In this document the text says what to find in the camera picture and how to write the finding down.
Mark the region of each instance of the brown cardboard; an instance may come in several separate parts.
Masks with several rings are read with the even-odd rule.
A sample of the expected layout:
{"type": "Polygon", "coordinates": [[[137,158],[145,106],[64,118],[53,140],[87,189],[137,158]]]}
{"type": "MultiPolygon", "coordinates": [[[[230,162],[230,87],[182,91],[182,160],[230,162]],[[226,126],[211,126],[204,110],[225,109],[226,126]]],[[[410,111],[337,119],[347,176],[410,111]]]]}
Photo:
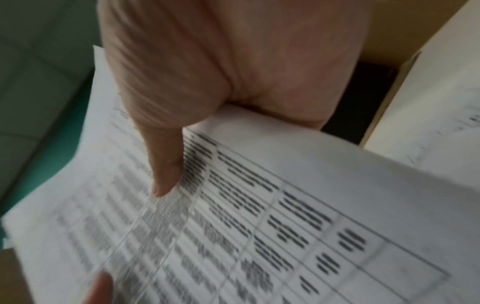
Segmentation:
{"type": "Polygon", "coordinates": [[[467,0],[373,0],[369,36],[360,60],[400,67],[467,0]]]}

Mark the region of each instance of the green surface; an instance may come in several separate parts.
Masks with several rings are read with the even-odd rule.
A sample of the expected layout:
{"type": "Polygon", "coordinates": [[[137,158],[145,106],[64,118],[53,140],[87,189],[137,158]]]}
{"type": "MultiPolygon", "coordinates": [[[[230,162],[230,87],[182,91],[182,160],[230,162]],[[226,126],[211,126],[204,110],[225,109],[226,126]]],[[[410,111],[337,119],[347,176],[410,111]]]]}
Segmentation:
{"type": "MultiPolygon", "coordinates": [[[[69,105],[54,130],[41,144],[17,185],[0,203],[0,216],[55,175],[72,159],[82,132],[91,87],[92,79],[90,78],[69,105]]],[[[0,248],[2,248],[2,239],[3,235],[0,231],[0,248]]]]}

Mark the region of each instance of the skin crease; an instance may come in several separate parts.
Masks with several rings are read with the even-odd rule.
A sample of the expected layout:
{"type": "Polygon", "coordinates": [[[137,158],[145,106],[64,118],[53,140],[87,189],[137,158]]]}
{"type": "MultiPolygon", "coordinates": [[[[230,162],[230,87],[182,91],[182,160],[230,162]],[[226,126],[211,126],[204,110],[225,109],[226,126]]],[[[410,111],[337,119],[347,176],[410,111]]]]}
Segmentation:
{"type": "MultiPolygon", "coordinates": [[[[224,103],[320,129],[366,38],[370,0],[99,0],[105,54],[145,140],[152,192],[183,170],[182,127],[224,103]]],[[[112,302],[102,272],[85,304],[112,302]]]]}

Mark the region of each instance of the hand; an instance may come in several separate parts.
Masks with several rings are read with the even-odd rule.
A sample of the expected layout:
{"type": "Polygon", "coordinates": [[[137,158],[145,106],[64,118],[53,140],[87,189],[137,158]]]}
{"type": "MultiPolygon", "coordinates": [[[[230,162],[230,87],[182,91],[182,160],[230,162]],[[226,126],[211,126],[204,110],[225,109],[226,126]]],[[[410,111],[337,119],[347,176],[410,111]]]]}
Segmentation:
{"type": "Polygon", "coordinates": [[[370,0],[100,0],[106,57],[167,194],[182,127],[230,102],[320,129],[366,37],[370,0]]]}
{"type": "Polygon", "coordinates": [[[101,272],[93,283],[84,304],[112,304],[114,281],[107,272],[101,272]]]}

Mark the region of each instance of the finger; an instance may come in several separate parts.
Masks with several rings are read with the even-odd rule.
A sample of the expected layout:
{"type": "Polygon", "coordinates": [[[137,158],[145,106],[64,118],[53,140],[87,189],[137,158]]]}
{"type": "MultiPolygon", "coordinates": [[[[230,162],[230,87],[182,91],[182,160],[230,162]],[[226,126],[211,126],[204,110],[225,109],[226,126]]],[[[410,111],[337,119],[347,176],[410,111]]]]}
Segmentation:
{"type": "Polygon", "coordinates": [[[114,281],[107,272],[101,272],[93,283],[85,304],[111,304],[114,293],[114,281]]]}
{"type": "Polygon", "coordinates": [[[182,129],[138,127],[148,152],[153,174],[152,194],[161,197],[180,181],[184,167],[182,129]]]}

